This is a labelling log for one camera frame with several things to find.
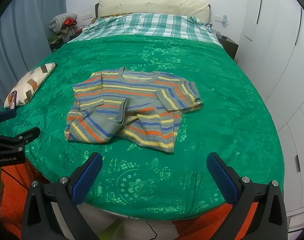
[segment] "blue curtain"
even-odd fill
[[[17,82],[51,53],[48,24],[65,0],[12,0],[0,18],[0,108]]]

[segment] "wall outlet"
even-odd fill
[[[87,19],[90,19],[90,18],[93,18],[93,13],[88,13],[86,15],[82,15],[81,16],[81,20],[84,21],[84,20],[87,20]]]
[[[221,16],[215,15],[214,20],[221,23],[224,19]],[[227,19],[226,25],[229,25],[229,24],[230,24],[230,21],[229,21],[229,19]]]

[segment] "red bow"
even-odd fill
[[[72,25],[76,25],[77,22],[75,19],[72,19],[72,18],[67,18],[64,23],[64,25],[67,25],[67,26],[72,26]]]

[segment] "green bedspread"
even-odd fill
[[[55,62],[32,101],[17,117],[0,124],[14,136],[38,126],[40,137],[26,147],[28,159],[50,181],[69,176],[93,151],[103,168],[86,203],[144,219],[179,220],[224,202],[206,168],[217,152],[240,176],[254,182],[275,179],[282,186],[284,163],[279,139],[261,97],[226,52],[216,44],[187,39],[116,35],[75,41],[47,57]],[[113,138],[106,144],[68,142],[66,115],[72,85],[92,72],[127,67],[171,72],[194,81],[204,107],[182,116],[175,152],[166,154]]]

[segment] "sweater sleeve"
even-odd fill
[[[73,86],[75,105],[79,111],[103,104],[101,73],[93,73],[86,81]]]
[[[156,95],[169,112],[176,110],[194,111],[203,106],[194,82],[157,91]]]

